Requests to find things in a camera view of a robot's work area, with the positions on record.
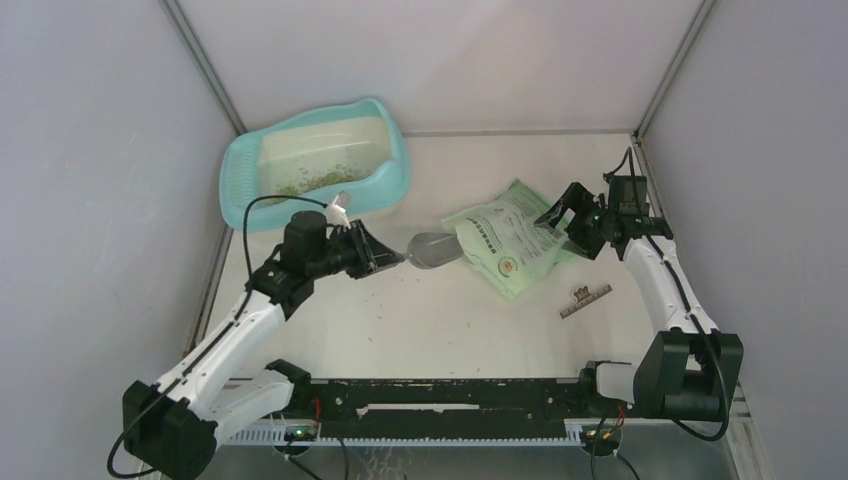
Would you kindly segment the green cat litter bag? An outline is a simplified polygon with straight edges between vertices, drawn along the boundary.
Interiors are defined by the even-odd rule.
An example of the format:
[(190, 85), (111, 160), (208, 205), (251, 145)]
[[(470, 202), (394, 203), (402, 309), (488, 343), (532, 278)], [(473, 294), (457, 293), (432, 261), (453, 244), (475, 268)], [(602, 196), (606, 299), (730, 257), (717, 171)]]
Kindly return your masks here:
[(513, 301), (545, 279), (555, 265), (576, 257), (565, 249), (565, 220), (554, 230), (534, 225), (550, 207), (547, 198), (516, 178), (493, 200), (441, 223), (456, 235), (471, 268)]

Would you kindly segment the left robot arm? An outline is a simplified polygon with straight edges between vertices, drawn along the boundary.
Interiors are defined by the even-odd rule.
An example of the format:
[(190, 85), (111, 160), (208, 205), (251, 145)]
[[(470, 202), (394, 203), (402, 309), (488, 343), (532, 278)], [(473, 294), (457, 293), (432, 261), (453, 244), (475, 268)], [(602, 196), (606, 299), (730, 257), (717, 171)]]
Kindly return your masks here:
[(195, 479), (220, 446), (255, 420), (311, 407), (311, 388), (275, 367), (230, 392), (225, 384), (251, 352), (281, 328), (339, 273), (363, 279), (403, 263), (405, 256), (374, 237), (360, 220), (331, 223), (318, 211), (291, 217), (263, 263), (248, 269), (245, 290), (224, 320), (158, 380), (133, 382), (122, 397), (123, 431), (107, 458), (110, 476), (120, 449), (170, 479)]

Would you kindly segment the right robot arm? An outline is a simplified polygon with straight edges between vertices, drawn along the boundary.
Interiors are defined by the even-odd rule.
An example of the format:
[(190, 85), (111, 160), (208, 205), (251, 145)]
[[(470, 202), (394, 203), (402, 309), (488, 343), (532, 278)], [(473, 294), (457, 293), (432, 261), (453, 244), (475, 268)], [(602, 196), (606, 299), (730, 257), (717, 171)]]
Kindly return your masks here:
[(607, 195), (579, 182), (535, 225), (566, 236), (568, 249), (594, 260), (611, 247), (633, 277), (655, 336), (635, 365), (598, 361), (587, 366), (590, 381), (578, 402), (592, 416), (616, 403), (632, 405), (649, 419), (724, 422), (737, 384), (744, 347), (704, 311), (678, 260), (668, 222), (651, 214), (642, 175), (612, 175)]

